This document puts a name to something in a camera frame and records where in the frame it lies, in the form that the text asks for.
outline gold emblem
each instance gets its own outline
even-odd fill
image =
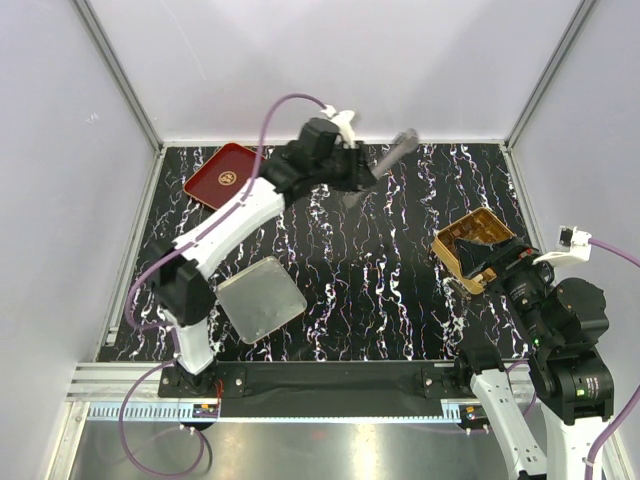
[[[228,187],[229,185],[233,185],[234,183],[236,183],[237,179],[238,177],[236,176],[235,172],[222,172],[218,177],[218,182],[220,182],[220,185]]]

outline gray brush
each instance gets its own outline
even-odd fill
[[[418,148],[420,139],[418,138],[418,132],[413,128],[410,128],[406,132],[401,133],[392,142],[393,148],[382,157],[378,163],[371,169],[371,173],[379,180],[391,167],[398,163],[402,158]],[[354,207],[359,201],[362,195],[367,193],[366,190],[362,192],[348,193],[342,197],[342,203],[347,209]]]

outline black mounting plate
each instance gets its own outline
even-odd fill
[[[178,368],[165,368],[160,377],[158,397],[160,398],[216,398],[215,384],[222,382],[223,398],[241,398],[244,395],[247,370],[237,365],[212,365],[202,374],[201,382],[210,385],[208,389],[196,389],[180,373]]]

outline red tray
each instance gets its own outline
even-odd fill
[[[184,191],[217,210],[238,193],[251,177],[255,158],[256,154],[248,148],[227,143],[187,180]]]

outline black marble surface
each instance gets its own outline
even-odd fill
[[[373,161],[388,147],[368,148]],[[147,246],[152,239],[174,238],[210,215],[182,188],[216,150],[167,151],[135,277],[151,264]],[[317,188],[251,234],[220,265],[212,286],[274,255],[308,302],[302,318],[254,345],[239,340],[216,306],[209,330],[220,360],[452,358],[456,345],[468,337],[491,340],[504,357],[526,351],[505,299],[485,294],[480,301],[461,301],[443,283],[449,275],[429,247],[439,228],[480,206],[490,207],[512,231],[526,236],[498,145],[422,145],[383,177],[361,205],[347,211],[340,195]],[[159,318],[146,287],[136,297],[134,316],[144,323]],[[172,351],[164,329],[142,334],[123,320],[115,346],[105,347],[99,359],[157,361]]]

